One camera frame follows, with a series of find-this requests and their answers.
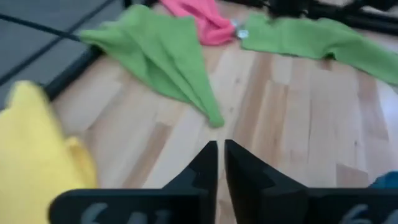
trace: yellow cloth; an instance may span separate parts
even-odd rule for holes
[[[45,93],[16,83],[0,112],[0,223],[49,223],[56,196],[95,187],[88,151],[77,138],[64,138]]]

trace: green cloth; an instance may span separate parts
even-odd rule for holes
[[[398,85],[398,55],[342,23],[330,19],[270,19],[255,13],[249,16],[244,28],[248,30],[248,37],[242,40],[244,49],[313,59],[333,56],[386,83]]]
[[[195,105],[214,127],[224,125],[211,89],[193,17],[159,15],[131,6],[116,22],[84,30],[97,45],[160,94]]]

